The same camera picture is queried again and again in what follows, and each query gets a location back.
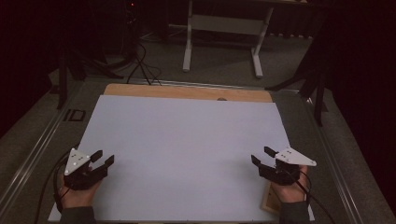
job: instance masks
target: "metal frame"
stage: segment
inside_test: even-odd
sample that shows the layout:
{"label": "metal frame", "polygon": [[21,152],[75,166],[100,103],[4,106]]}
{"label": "metal frame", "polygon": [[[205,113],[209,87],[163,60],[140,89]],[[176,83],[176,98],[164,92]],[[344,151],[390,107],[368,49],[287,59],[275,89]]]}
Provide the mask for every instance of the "metal frame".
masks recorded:
{"label": "metal frame", "polygon": [[355,200],[351,195],[347,182],[344,179],[343,173],[338,166],[334,154],[332,153],[332,148],[330,147],[329,141],[327,140],[324,132],[319,128],[317,120],[312,115],[312,111],[315,110],[315,105],[312,102],[311,98],[309,98],[307,101],[304,101],[304,105],[306,112],[310,115],[308,117],[311,121],[311,124],[316,127],[315,130],[317,131],[318,137],[320,139],[319,142],[322,144],[324,152],[326,153],[326,161],[328,162],[332,178],[334,179],[334,185],[338,189],[340,198],[343,201],[349,220],[351,221],[351,223],[364,223],[361,218],[361,213],[359,212],[359,209],[355,204]]}
{"label": "metal frame", "polygon": [[66,99],[65,105],[53,115],[46,129],[40,135],[37,142],[35,143],[35,146],[32,148],[31,153],[27,156],[26,160],[12,177],[11,182],[8,183],[7,189],[0,197],[0,223],[4,222],[7,212],[11,208],[12,204],[14,204],[18,195],[21,193],[23,186],[35,169],[35,166],[45,152],[47,145],[49,144],[52,136],[55,134],[59,124],[66,114],[66,108],[71,104],[71,102],[73,102],[73,99],[78,94],[78,90],[80,90],[81,86],[82,83],[74,83],[71,88],[70,97]]}
{"label": "metal frame", "polygon": [[259,37],[259,41],[256,47],[251,49],[251,56],[253,59],[256,77],[262,78],[262,64],[260,62],[259,52],[262,48],[262,41],[264,40],[264,37],[266,35],[273,11],[273,7],[269,7],[267,9],[264,21],[194,15],[192,13],[192,0],[190,0],[189,17],[187,20],[187,44],[186,50],[184,52],[183,71],[190,71],[192,52],[192,29],[206,30],[243,35],[257,35]]}

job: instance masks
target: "table leg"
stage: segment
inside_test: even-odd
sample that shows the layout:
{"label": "table leg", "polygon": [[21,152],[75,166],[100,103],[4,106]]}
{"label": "table leg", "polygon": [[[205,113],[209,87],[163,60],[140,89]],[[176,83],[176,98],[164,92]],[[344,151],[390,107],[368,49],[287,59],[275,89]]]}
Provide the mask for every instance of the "table leg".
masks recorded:
{"label": "table leg", "polygon": [[187,21],[187,44],[186,44],[186,50],[184,51],[184,61],[183,61],[183,72],[189,72],[190,71],[190,63],[191,63],[191,48],[192,48],[192,43],[191,43],[191,33],[192,33],[192,0],[190,0],[189,3],[189,18]]}
{"label": "table leg", "polygon": [[256,73],[257,78],[262,78],[262,64],[260,63],[259,52],[260,52],[260,48],[262,47],[262,41],[264,40],[265,34],[267,32],[267,28],[270,23],[270,19],[273,11],[274,11],[273,7],[268,8],[267,15],[265,16],[264,25],[262,26],[262,31],[260,32],[259,35],[259,42],[257,43],[256,48],[251,49],[254,71]]}
{"label": "table leg", "polygon": [[59,47],[59,101],[57,109],[61,109],[67,100],[67,65],[66,65],[66,49],[64,42],[61,41]]}

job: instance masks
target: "black stand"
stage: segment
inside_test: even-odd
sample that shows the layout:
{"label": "black stand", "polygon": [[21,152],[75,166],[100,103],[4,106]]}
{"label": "black stand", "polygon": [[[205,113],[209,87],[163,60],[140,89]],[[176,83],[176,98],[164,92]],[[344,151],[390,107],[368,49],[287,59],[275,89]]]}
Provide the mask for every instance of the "black stand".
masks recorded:
{"label": "black stand", "polygon": [[296,73],[294,77],[273,87],[265,88],[267,91],[279,91],[290,84],[305,79],[304,85],[300,88],[299,93],[304,99],[308,99],[315,89],[317,89],[317,97],[315,101],[314,117],[318,125],[321,127],[321,110],[323,107],[323,94],[325,87],[325,77],[329,69],[326,65],[318,66],[303,73]]}
{"label": "black stand", "polygon": [[[125,61],[131,61],[133,57],[128,57]],[[82,62],[98,72],[110,78],[123,78],[118,76],[96,61],[86,57],[71,44],[61,40],[59,47],[59,103],[57,109],[61,109],[67,100],[67,68],[75,80],[84,80],[87,74],[84,71]]]}

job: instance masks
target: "white desk leg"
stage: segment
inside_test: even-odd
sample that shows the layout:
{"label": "white desk leg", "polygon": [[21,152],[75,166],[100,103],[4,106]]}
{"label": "white desk leg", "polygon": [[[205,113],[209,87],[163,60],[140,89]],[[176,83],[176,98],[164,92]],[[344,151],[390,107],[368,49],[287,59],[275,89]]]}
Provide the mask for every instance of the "white desk leg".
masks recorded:
{"label": "white desk leg", "polygon": [[267,15],[265,16],[264,25],[262,26],[262,32],[259,36],[259,42],[256,48],[251,49],[251,56],[253,58],[254,71],[257,78],[262,78],[262,64],[260,63],[259,52],[262,47],[262,41],[264,40],[265,34],[267,32],[268,25],[270,23],[271,15],[274,11],[273,7],[268,8]]}
{"label": "white desk leg", "polygon": [[184,61],[183,61],[183,72],[189,72],[190,71],[190,63],[191,63],[191,49],[192,49],[192,43],[191,43],[191,33],[192,33],[192,0],[190,0],[189,4],[189,18],[187,20],[187,44],[186,44],[186,50],[184,51]]}

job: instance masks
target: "black cable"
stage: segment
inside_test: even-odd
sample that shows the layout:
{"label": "black cable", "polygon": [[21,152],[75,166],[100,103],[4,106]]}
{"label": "black cable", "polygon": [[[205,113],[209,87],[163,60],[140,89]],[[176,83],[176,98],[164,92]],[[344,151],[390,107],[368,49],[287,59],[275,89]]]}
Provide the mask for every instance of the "black cable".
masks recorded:
{"label": "black cable", "polygon": [[300,171],[300,173],[303,174],[303,175],[305,175],[305,176],[307,177],[308,181],[309,181],[309,184],[310,184],[309,191],[308,191],[298,180],[296,180],[296,179],[292,176],[292,174],[289,173],[287,170],[282,170],[282,171],[285,172],[286,174],[288,174],[288,175],[290,176],[290,178],[292,178],[292,179],[294,180],[294,182],[303,190],[303,192],[306,194],[307,204],[309,204],[309,199],[312,198],[312,199],[319,205],[319,207],[326,213],[326,215],[327,215],[327,217],[330,219],[330,221],[331,221],[333,224],[335,224],[335,221],[334,221],[334,219],[332,218],[332,215],[329,213],[329,211],[327,211],[327,209],[324,207],[324,205],[323,205],[314,195],[312,195],[312,193],[310,192],[310,191],[311,191],[311,188],[312,188],[312,185],[311,185],[311,180],[310,180],[310,178],[308,177],[308,175],[305,174],[304,172]]}
{"label": "black cable", "polygon": [[70,153],[70,149],[68,149],[68,150],[62,155],[62,157],[61,157],[59,160],[56,161],[55,165],[52,167],[52,169],[50,170],[50,172],[49,172],[49,174],[48,174],[48,176],[47,176],[47,178],[46,178],[46,182],[44,183],[44,186],[43,186],[43,188],[42,188],[42,190],[41,190],[41,193],[40,193],[40,199],[38,200],[38,207],[37,207],[37,210],[36,210],[36,212],[35,212],[35,222],[34,222],[35,224],[37,223],[38,218],[39,218],[39,216],[40,216],[40,209],[41,209],[41,204],[42,204],[42,202],[43,202],[44,193],[45,193],[45,191],[46,191],[46,187],[47,187],[47,184],[48,184],[48,182],[49,182],[49,180],[50,180],[50,177],[51,177],[51,175],[52,175],[52,172],[55,170],[55,168],[59,170],[59,168],[58,168],[59,164],[62,163],[65,159],[68,158],[68,157],[66,158],[66,156],[67,156],[68,153]]}
{"label": "black cable", "polygon": [[61,199],[66,195],[67,192],[69,192],[70,189],[67,189],[67,191],[61,196]]}
{"label": "black cable", "polygon": [[[161,83],[161,81],[158,79],[158,76],[160,76],[161,73],[162,73],[161,68],[148,65],[148,64],[146,64],[146,63],[144,63],[144,62],[143,62],[143,65],[145,65],[146,69],[148,70],[148,72],[149,72],[149,73],[152,75],[152,77],[153,77],[153,79],[151,80],[151,83],[153,83],[155,80],[157,80],[158,84],[160,84],[160,86],[161,86],[162,83]],[[158,71],[159,71],[159,74],[158,74],[158,75],[154,75],[154,74],[149,70],[149,67],[158,70]]]}
{"label": "black cable", "polygon": [[55,171],[53,172],[53,178],[52,178],[53,198],[56,202],[56,208],[60,213],[62,213],[63,207],[62,207],[62,198],[59,196],[58,175],[61,167],[67,163],[67,159],[68,157],[64,158],[60,163],[58,163]]}
{"label": "black cable", "polygon": [[148,82],[148,84],[151,85],[151,82],[149,81],[149,78],[148,78],[148,76],[146,75],[145,68],[142,66],[143,59],[140,59],[138,55],[136,55],[136,59],[137,59],[137,61],[139,62],[139,67],[140,67],[140,70],[141,70],[142,73],[143,73],[143,76],[145,77],[145,79],[146,79],[146,81]]}
{"label": "black cable", "polygon": [[[142,44],[138,43],[138,45],[143,49],[143,51],[147,52],[146,48],[145,48]],[[151,83],[154,82],[154,80],[157,80],[158,83],[159,83],[160,86],[161,86],[161,85],[162,85],[162,84],[161,84],[161,81],[158,79],[158,76],[162,73],[161,69],[160,69],[159,67],[154,67],[154,66],[151,66],[151,65],[148,65],[148,64],[144,63],[143,58],[142,58],[141,61],[142,61],[141,64],[145,65],[146,69],[148,70],[148,72],[149,72],[149,73],[152,75],[152,77],[153,77]],[[157,70],[160,72],[160,74],[159,74],[158,76],[155,76],[155,75],[149,70],[149,67],[154,68],[154,69],[157,69]]]}
{"label": "black cable", "polygon": [[134,68],[134,70],[132,70],[131,74],[128,76],[128,79],[126,80],[126,84],[129,84],[129,80],[130,80],[131,77],[134,75],[134,72],[136,71],[136,69],[137,69],[139,66],[142,65],[141,62],[142,62],[142,61],[145,59],[145,57],[146,57],[146,48],[143,47],[143,45],[141,45],[140,43],[137,43],[137,44],[138,44],[140,47],[142,47],[142,49],[143,49],[143,56],[142,56],[142,59],[141,59],[141,60],[138,60],[138,55],[137,55],[137,53],[136,53],[136,59],[137,59],[138,63],[137,63],[137,65],[136,65],[136,67]]}

